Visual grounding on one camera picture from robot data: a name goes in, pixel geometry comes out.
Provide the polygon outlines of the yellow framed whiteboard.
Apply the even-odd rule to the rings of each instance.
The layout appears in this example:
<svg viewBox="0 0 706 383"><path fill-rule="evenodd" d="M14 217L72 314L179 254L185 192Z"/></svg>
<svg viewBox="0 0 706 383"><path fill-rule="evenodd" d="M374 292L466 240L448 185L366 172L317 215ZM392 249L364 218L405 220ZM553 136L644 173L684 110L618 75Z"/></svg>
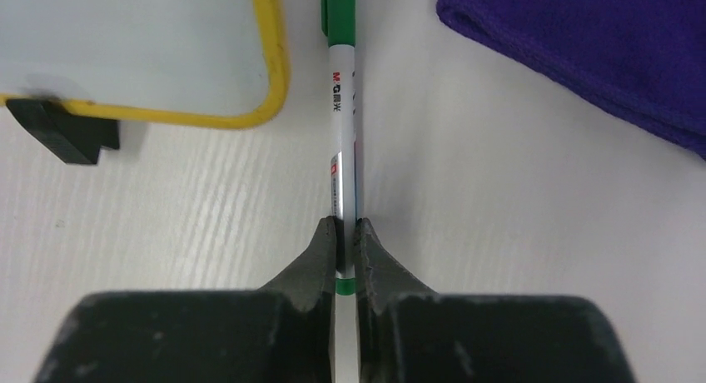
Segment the yellow framed whiteboard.
<svg viewBox="0 0 706 383"><path fill-rule="evenodd" d="M290 78L281 0L1 0L1 106L67 164L123 121L259 126Z"/></svg>

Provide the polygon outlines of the green whiteboard marker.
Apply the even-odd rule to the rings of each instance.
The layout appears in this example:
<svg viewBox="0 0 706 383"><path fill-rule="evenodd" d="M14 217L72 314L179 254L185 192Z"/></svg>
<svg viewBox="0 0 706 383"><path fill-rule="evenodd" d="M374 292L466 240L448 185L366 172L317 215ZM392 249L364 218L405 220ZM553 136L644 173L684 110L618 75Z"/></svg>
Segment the green whiteboard marker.
<svg viewBox="0 0 706 383"><path fill-rule="evenodd" d="M336 294L355 294L357 223L355 45L356 0L321 0L321 30L329 55L329 99L334 133L331 215L336 225Z"/></svg>

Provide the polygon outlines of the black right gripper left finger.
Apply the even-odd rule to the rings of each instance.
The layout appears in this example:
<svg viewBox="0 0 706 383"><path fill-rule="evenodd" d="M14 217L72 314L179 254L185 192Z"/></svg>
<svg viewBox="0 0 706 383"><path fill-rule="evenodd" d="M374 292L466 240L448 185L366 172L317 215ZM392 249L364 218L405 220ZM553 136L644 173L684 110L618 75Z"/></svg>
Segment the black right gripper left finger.
<svg viewBox="0 0 706 383"><path fill-rule="evenodd" d="M68 313L37 382L331 382L336 223L253 290L108 291Z"/></svg>

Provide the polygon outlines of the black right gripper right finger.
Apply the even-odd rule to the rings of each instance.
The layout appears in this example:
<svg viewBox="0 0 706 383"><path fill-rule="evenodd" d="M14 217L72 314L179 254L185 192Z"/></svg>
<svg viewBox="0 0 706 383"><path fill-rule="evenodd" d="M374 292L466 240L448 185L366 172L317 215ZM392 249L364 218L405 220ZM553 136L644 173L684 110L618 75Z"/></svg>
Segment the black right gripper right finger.
<svg viewBox="0 0 706 383"><path fill-rule="evenodd" d="M577 296L442 294L361 219L355 239L364 382L632 382L614 328Z"/></svg>

